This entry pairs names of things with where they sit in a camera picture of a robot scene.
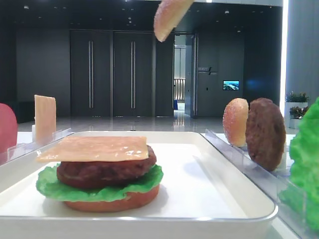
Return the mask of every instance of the green lettuce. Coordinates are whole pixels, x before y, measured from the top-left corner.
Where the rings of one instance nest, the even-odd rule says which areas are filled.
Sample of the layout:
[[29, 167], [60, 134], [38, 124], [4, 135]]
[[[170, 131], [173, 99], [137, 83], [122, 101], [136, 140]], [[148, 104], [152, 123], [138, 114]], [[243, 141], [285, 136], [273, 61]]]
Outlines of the green lettuce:
[[298, 214], [306, 216], [309, 227], [319, 230], [319, 98], [311, 105], [301, 119], [299, 133], [290, 143], [290, 157], [294, 160], [290, 181], [303, 189], [307, 204], [303, 204], [302, 194], [291, 186], [280, 194], [283, 203]]
[[163, 172], [155, 165], [137, 181], [126, 187], [105, 187], [98, 190], [80, 190], [61, 183], [56, 176], [54, 167], [46, 167], [38, 174], [37, 190], [44, 196], [57, 201], [69, 202], [112, 202], [126, 198], [128, 192], [146, 193], [160, 184]]

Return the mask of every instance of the red object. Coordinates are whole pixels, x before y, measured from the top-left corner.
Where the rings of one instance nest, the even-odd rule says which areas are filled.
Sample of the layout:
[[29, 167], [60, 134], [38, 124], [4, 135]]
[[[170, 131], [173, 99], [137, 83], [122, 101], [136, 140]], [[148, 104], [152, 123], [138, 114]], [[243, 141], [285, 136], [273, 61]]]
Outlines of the red object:
[[18, 136], [18, 124], [13, 110], [5, 105], [0, 104], [0, 164], [6, 160], [6, 150], [16, 146]]

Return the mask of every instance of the ceiling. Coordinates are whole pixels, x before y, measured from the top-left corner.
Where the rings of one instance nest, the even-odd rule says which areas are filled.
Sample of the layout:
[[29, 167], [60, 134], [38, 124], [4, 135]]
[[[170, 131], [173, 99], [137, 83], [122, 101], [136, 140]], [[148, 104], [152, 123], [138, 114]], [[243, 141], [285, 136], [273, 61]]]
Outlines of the ceiling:
[[[0, 22], [18, 27], [152, 31], [159, 3], [149, 0], [0, 0]], [[196, 2], [176, 31], [192, 32], [203, 26], [246, 29], [279, 12], [281, 7], [276, 6]]]

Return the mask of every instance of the falling bun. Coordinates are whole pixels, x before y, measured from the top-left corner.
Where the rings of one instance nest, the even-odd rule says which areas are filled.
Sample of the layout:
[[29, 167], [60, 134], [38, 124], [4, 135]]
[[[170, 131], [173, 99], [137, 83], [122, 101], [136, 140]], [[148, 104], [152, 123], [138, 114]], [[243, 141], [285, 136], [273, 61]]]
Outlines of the falling bun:
[[234, 146], [242, 147], [246, 143], [248, 110], [248, 102], [242, 98], [233, 99], [225, 108], [223, 128], [228, 142]]
[[163, 42], [177, 27], [194, 0], [162, 0], [154, 17], [154, 33]]
[[68, 207], [82, 212], [113, 213], [140, 208], [150, 203], [159, 193], [160, 186], [146, 193], [127, 193], [127, 197], [113, 202], [64, 202]]

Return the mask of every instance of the top bun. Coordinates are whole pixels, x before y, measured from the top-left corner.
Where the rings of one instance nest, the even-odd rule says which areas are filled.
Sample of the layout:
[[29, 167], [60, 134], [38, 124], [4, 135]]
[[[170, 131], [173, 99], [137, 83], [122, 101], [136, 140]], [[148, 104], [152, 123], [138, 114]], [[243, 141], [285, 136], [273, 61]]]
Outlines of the top bun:
[[248, 110], [248, 102], [242, 98], [233, 99], [225, 108], [223, 128], [228, 142], [234, 146], [242, 147], [246, 143]]
[[154, 17], [154, 33], [163, 42], [177, 27], [194, 0], [162, 0]]

